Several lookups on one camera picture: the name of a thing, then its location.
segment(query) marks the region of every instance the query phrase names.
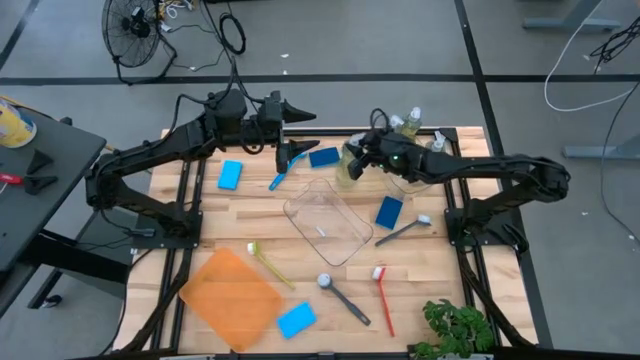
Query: transparent tray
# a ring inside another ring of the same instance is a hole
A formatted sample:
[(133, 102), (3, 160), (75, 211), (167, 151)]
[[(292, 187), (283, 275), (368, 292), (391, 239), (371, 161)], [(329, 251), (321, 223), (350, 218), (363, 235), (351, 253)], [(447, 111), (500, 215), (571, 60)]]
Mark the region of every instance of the transparent tray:
[(284, 212), (332, 266), (344, 264), (373, 236), (371, 226), (351, 210), (325, 179), (313, 180), (287, 200)]

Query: blue toothbrush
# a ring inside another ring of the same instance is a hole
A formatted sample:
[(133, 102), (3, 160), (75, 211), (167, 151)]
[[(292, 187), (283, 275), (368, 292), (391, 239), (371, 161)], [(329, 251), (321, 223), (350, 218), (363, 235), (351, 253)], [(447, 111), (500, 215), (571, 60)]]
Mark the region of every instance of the blue toothbrush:
[(275, 189), (276, 189), (276, 187), (278, 187), (278, 185), (280, 185), (280, 183), (282, 182), (282, 180), (284, 180), (284, 177), (285, 177), (285, 176), (287, 176), (287, 173), (289, 172), (289, 170), (291, 170), (291, 167), (293, 166), (293, 164), (295, 164), (295, 163), (296, 163), (296, 161), (297, 161), (298, 159), (302, 159), (302, 158), (304, 158), (305, 156), (307, 156), (307, 153), (302, 153), (302, 154), (300, 154), (300, 155), (298, 155), (298, 156), (294, 157), (294, 158), (291, 160), (291, 162), (289, 162), (289, 167), (287, 168), (287, 172), (286, 172), (286, 173), (284, 173), (284, 174), (278, 174), (278, 175), (276, 176), (276, 178), (275, 178), (275, 179), (273, 179), (273, 182), (271, 183), (271, 185), (269, 185), (269, 190), (271, 190), (271, 191), (275, 190)]

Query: toothbrush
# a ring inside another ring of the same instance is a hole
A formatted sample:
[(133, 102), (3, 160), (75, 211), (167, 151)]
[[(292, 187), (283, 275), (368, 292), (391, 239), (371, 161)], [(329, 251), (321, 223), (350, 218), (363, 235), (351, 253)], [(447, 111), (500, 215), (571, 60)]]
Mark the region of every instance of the toothbrush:
[(384, 277), (384, 271), (386, 270), (383, 266), (376, 266), (373, 270), (373, 275), (371, 276), (373, 280), (376, 280), (378, 283), (378, 289), (380, 289), (380, 298), (382, 298), (382, 307), (384, 309), (384, 315), (387, 318), (387, 325), (389, 325), (389, 332), (391, 333), (391, 337), (395, 337), (396, 334), (393, 331), (393, 323), (391, 322), (391, 314), (389, 314), (389, 307), (387, 306), (387, 299), (384, 297), (384, 290), (382, 289), (382, 278)]
[(289, 281), (286, 277), (284, 277), (284, 275), (282, 275), (280, 273), (280, 271), (278, 271), (278, 269), (276, 269), (273, 265), (271, 265), (271, 263), (269, 263), (269, 261), (267, 261), (267, 259), (265, 259), (264, 256), (262, 256), (262, 252), (260, 252), (260, 247), (258, 246), (258, 242), (254, 241), (251, 242), (247, 245), (247, 251), (249, 251), (249, 254), (255, 256), (258, 258), (258, 260), (264, 264), (264, 266), (268, 267), (269, 270), (271, 270), (271, 272), (277, 276), (280, 280), (282, 280), (282, 282), (284, 282), (285, 284), (287, 284), (291, 289), (295, 289), (295, 285), (293, 285), (293, 283), (291, 281)]

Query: yellow container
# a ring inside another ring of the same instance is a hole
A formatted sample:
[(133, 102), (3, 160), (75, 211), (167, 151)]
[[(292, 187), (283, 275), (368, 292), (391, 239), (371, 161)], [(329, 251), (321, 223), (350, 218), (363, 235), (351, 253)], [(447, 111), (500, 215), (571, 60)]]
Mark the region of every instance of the yellow container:
[(36, 124), (20, 116), (9, 102), (0, 99), (0, 146), (24, 146), (33, 140), (36, 131)]

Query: black desk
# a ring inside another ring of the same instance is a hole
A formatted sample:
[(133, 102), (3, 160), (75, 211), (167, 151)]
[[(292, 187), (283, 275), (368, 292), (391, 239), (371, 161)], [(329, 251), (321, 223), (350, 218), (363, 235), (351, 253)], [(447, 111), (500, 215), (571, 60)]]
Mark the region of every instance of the black desk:
[[(0, 147), (0, 172), (26, 175), (37, 149), (54, 163), (34, 175), (57, 176), (58, 181), (35, 196), (25, 193), (22, 186), (14, 185), (8, 185), (0, 194), (0, 317), (40, 264), (112, 281), (124, 282), (126, 275), (126, 265), (79, 250), (74, 247), (75, 240), (44, 230), (100, 155), (105, 140), (33, 111), (21, 109), (20, 112), (36, 123), (38, 132), (24, 147)], [(50, 290), (59, 277), (60, 272), (54, 270), (45, 288)]]

